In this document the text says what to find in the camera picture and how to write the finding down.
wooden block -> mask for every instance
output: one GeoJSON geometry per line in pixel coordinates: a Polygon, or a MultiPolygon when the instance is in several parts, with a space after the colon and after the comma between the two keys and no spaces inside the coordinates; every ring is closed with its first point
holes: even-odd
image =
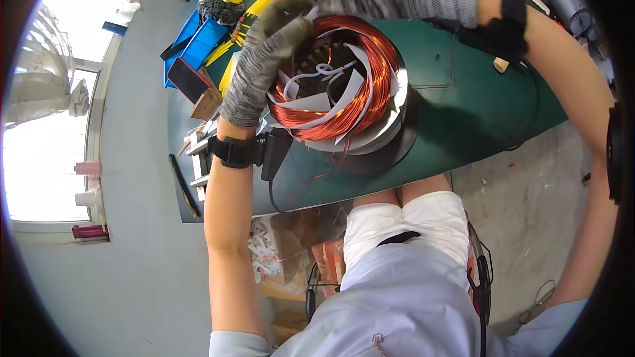
{"type": "Polygon", "coordinates": [[[304,314],[293,311],[283,311],[271,323],[275,343],[282,345],[287,339],[294,336],[307,326],[307,318],[304,314]]]}
{"type": "Polygon", "coordinates": [[[216,84],[214,84],[214,82],[212,82],[210,74],[207,73],[207,69],[205,69],[204,66],[200,67],[198,70],[198,74],[201,75],[201,77],[203,78],[203,80],[205,80],[213,90],[218,91],[218,88],[216,88],[216,84]]]}
{"type": "Polygon", "coordinates": [[[196,101],[194,109],[192,109],[192,113],[190,113],[190,117],[193,119],[209,120],[214,113],[216,113],[216,110],[222,102],[223,98],[220,96],[216,86],[209,88],[201,94],[196,101]]]}
{"type": "Polygon", "coordinates": [[[507,70],[508,66],[509,62],[507,62],[506,60],[498,57],[494,59],[494,69],[496,69],[500,73],[504,73],[507,70]]]}

black wrist strap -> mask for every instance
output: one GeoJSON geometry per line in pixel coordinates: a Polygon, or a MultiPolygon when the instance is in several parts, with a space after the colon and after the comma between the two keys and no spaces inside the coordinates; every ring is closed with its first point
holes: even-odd
{"type": "Polygon", "coordinates": [[[516,62],[527,53],[525,28],[527,27],[527,6],[525,0],[501,0],[502,20],[492,20],[487,26],[488,37],[492,42],[500,42],[507,48],[512,60],[516,62]]]}
{"type": "Polygon", "coordinates": [[[488,26],[474,29],[459,27],[456,35],[461,43],[500,57],[510,63],[518,61],[527,53],[525,28],[527,8],[525,0],[501,0],[501,20],[492,20],[488,26]]]}
{"type": "Polygon", "coordinates": [[[262,164],[264,150],[262,138],[248,140],[226,138],[220,140],[217,137],[212,137],[210,142],[212,142],[211,152],[218,156],[225,167],[246,169],[252,164],[262,164]]]}

green workbench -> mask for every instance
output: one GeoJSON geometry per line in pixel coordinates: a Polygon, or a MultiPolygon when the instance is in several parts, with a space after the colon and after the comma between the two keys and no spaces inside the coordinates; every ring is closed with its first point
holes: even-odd
{"type": "MultiPolygon", "coordinates": [[[[245,0],[247,7],[254,1],[245,0]]],[[[196,2],[192,0],[184,11],[184,20],[192,14],[196,2]]],[[[409,83],[437,85],[450,81],[451,33],[421,20],[378,20],[373,24],[401,52],[409,83]]],[[[239,47],[234,45],[210,65],[208,72],[214,83],[220,82],[231,54],[237,50],[239,47]]],[[[528,69],[510,66],[499,74],[492,65],[492,56],[460,44],[458,39],[454,57],[454,85],[420,92],[417,139],[401,162],[380,174],[355,176],[331,168],[320,152],[294,141],[274,180],[278,207],[312,207],[401,186],[511,149],[567,119],[544,80],[540,76],[532,78],[528,69]],[[325,176],[314,179],[325,172],[325,176]]],[[[179,91],[167,89],[166,93],[170,95],[168,147],[170,153],[176,153],[199,120],[189,118],[192,104],[179,91]]],[[[183,154],[178,163],[186,181],[193,180],[191,158],[183,154]]],[[[183,222],[202,221],[192,218],[178,190],[177,199],[183,222]]],[[[268,184],[260,179],[260,168],[254,167],[253,214],[274,211],[268,184]]]]}

leg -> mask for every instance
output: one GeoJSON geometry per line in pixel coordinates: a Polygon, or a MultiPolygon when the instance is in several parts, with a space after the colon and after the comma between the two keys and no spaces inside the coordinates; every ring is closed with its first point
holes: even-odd
{"type": "Polygon", "coordinates": [[[451,191],[443,174],[402,186],[401,196],[408,230],[421,234],[407,243],[441,250],[465,270],[469,248],[467,218],[461,198],[451,191]]]}
{"type": "Polygon", "coordinates": [[[368,196],[355,197],[353,199],[353,208],[372,203],[389,203],[401,207],[399,197],[397,196],[397,189],[388,189],[369,194],[368,196]]]}
{"type": "Polygon", "coordinates": [[[406,205],[419,196],[442,190],[452,191],[452,188],[449,186],[448,180],[445,179],[445,176],[443,174],[439,174],[434,177],[418,180],[417,182],[402,186],[401,199],[403,201],[403,205],[406,205]]]}
{"type": "Polygon", "coordinates": [[[401,204],[395,189],[353,199],[346,218],[344,262],[347,269],[390,236],[401,233],[401,204]]]}

pink spool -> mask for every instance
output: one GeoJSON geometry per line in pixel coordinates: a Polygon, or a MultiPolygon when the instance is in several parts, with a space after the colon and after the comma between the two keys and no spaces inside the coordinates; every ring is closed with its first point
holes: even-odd
{"type": "Polygon", "coordinates": [[[100,178],[102,176],[102,164],[100,162],[75,163],[75,174],[92,179],[100,178]]]}

